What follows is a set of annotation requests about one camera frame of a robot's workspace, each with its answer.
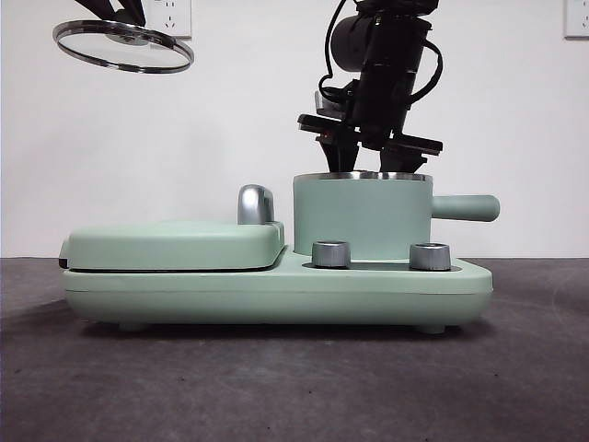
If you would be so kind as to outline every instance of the silver handle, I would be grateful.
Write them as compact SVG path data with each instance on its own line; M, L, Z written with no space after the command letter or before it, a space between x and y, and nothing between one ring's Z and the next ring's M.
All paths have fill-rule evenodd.
M274 197L263 186L249 184L239 191L237 223L266 224L274 221Z

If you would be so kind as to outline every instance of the gray floor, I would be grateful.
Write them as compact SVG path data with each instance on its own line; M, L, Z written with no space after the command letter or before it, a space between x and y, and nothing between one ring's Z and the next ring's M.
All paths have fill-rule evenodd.
M589 440L589 260L477 260L445 336L77 318L55 260L2 260L3 441Z

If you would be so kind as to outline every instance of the black cable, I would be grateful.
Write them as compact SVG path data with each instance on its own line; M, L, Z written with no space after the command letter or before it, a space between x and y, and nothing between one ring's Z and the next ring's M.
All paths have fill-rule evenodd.
M333 69L331 68L331 60L329 58L329 42L331 41L331 33L333 32L333 28L335 27L335 22L338 20L338 16L340 15L341 10L343 9L343 5L346 3L346 0L341 0L340 4L336 8L335 12L333 13L333 17L331 18L331 22L329 23L328 33L325 36L325 65L328 67L328 73L325 76L322 76L319 80L319 92L323 96L324 99L333 100L333 97L330 97L326 94L323 83L325 80L333 78Z
M435 69L435 73L433 74L432 78L427 83L427 85L425 85L422 90L414 93L413 95L411 95L409 97L408 102L405 103L408 105L413 104L416 101L419 101L420 99L425 97L427 94L432 92L433 88L436 87L438 82L440 81L440 78L442 78L442 72L444 71L444 58L442 57L442 52L438 49L438 47L435 44L433 44L432 42L427 41L427 40L423 41L423 46L434 51L437 54L438 66Z

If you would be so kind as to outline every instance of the silver knob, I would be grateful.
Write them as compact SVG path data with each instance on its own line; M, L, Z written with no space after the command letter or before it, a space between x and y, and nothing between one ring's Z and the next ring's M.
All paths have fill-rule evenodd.
M428 272L451 270L450 247L445 244L413 244L410 247L409 266Z
M266 224L274 221L274 197L262 186L249 184L239 191L238 224Z
M350 243L343 241L317 241L313 243L313 265L324 269L342 269L350 266Z

